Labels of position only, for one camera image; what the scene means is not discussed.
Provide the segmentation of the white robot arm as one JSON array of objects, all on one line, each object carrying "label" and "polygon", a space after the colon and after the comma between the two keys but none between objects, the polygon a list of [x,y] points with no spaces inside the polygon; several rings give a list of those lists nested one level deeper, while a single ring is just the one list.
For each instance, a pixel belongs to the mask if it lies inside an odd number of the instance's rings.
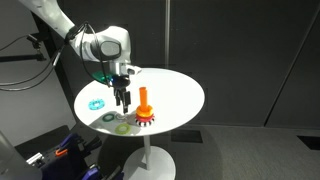
[{"label": "white robot arm", "polygon": [[141,68],[131,64],[131,42],[126,29],[109,26],[95,32],[88,22],[76,26],[61,10],[57,0],[18,0],[70,45],[80,57],[87,74],[113,88],[116,105],[128,112],[131,104],[130,76]]}]

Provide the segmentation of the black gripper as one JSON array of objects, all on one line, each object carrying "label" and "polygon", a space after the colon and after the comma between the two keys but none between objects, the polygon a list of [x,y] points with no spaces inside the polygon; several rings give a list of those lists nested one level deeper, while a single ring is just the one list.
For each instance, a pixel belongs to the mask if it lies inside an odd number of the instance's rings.
[{"label": "black gripper", "polygon": [[126,88],[130,85],[130,78],[128,75],[118,76],[114,75],[112,77],[112,86],[114,88],[114,95],[116,99],[116,106],[120,106],[121,97],[120,92],[123,93],[123,113],[128,112],[128,106],[131,104],[131,95],[129,91],[126,91]]}]

